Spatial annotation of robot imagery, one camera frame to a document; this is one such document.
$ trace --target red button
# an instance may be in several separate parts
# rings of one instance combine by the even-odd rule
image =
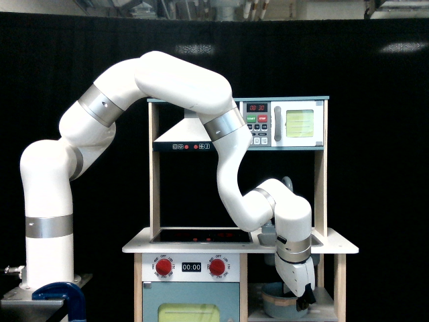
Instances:
[[[156,263],[155,269],[159,275],[168,275],[172,271],[172,263],[164,258]]]
[[[257,116],[257,121],[260,122],[260,123],[267,123],[268,116],[267,115],[258,115]]]
[[[225,263],[219,259],[212,260],[208,269],[213,275],[220,276],[225,271]]]

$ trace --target oven knob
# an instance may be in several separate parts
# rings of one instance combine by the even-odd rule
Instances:
[[[172,263],[164,258],[163,260],[159,260],[158,263],[156,263],[155,269],[159,275],[168,275],[168,273],[172,271]]]
[[[212,260],[208,269],[213,275],[220,276],[225,271],[225,263],[223,260]]]

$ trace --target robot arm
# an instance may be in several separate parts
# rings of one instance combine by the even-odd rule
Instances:
[[[275,217],[278,272],[295,295],[303,296],[308,285],[311,292],[314,269],[310,205],[274,179],[245,196],[241,194],[237,173],[252,136],[233,100],[229,82],[217,73],[161,52],[110,67],[65,112],[60,121],[60,140],[36,142],[23,153],[29,286],[73,279],[72,228],[71,232],[48,231],[58,224],[70,226],[68,181],[82,175],[104,152],[115,136],[115,120],[146,96],[197,113],[219,154],[217,184],[229,215],[245,231],[256,230]],[[49,265],[39,260],[42,252]]]

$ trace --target blue clamp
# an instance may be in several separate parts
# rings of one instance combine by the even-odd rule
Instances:
[[[55,282],[36,290],[34,301],[64,299],[68,307],[69,322],[86,322],[85,296],[79,286],[70,282]]]

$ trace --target toy oven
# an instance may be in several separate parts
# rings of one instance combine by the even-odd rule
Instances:
[[[239,322],[239,254],[144,254],[143,321]]]

